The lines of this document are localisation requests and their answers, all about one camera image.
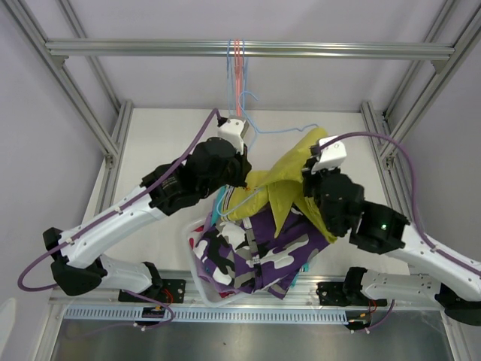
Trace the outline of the white plastic basket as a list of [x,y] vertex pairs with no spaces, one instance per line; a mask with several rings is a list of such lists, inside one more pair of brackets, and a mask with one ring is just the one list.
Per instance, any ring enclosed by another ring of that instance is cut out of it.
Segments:
[[198,218],[190,223],[187,223],[181,231],[181,244],[186,254],[189,269],[192,275],[193,283],[200,294],[200,298],[205,306],[209,308],[219,308],[226,306],[229,303],[238,302],[241,299],[248,297],[247,293],[229,293],[227,296],[222,297],[220,292],[215,286],[207,282],[205,279],[199,276],[199,267],[195,261],[196,257],[188,244],[188,234],[196,227],[203,226],[205,220]]

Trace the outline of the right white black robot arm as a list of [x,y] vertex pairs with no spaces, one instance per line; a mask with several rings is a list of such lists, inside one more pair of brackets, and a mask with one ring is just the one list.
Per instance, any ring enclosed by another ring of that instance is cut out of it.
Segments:
[[339,166],[310,157],[301,173],[304,194],[313,197],[329,232],[348,236],[359,250],[398,259],[419,270],[417,275],[394,275],[352,266],[343,283],[318,286],[322,304],[432,302],[459,323],[480,325],[479,262],[420,232],[392,208],[367,201],[363,186],[353,183]]

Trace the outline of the light blue wire hanger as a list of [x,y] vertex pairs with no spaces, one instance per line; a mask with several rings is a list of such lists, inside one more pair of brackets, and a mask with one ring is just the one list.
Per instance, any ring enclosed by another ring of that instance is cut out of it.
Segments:
[[231,65],[231,39],[227,42],[226,48],[226,80],[227,80],[227,102],[228,102],[228,114],[232,115],[234,112],[233,105],[233,80],[232,80],[232,65]]

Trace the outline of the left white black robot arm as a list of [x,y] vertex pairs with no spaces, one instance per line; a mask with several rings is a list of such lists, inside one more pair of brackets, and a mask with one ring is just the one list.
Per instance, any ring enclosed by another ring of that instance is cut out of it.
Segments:
[[53,279],[69,296],[105,288],[118,289],[122,300],[158,299],[163,281],[154,264],[120,261],[105,251],[139,229],[197,205],[223,186],[244,186],[251,168],[247,150],[237,150],[225,139],[212,137],[198,143],[185,159],[158,166],[89,222],[68,231],[45,231],[46,248],[60,247],[52,255]]

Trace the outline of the pink wire hanger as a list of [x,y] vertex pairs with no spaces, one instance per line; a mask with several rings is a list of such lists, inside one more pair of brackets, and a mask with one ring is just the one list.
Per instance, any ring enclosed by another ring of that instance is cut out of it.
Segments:
[[239,101],[239,95],[241,92],[241,54],[240,54],[240,41],[234,40],[234,74],[235,74],[235,102],[236,102],[236,115],[241,115],[241,107]]

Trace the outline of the olive yellow trousers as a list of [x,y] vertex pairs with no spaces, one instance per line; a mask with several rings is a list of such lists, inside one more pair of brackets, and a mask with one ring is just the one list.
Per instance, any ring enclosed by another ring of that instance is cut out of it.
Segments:
[[219,216],[223,221],[238,221],[252,217],[267,205],[271,208],[275,233],[278,237],[292,206],[307,217],[315,229],[334,243],[332,235],[312,198],[303,193],[301,173],[307,159],[311,156],[310,147],[328,133],[321,127],[311,129],[291,150],[286,152],[268,171],[250,171],[245,187],[229,188],[219,206]]

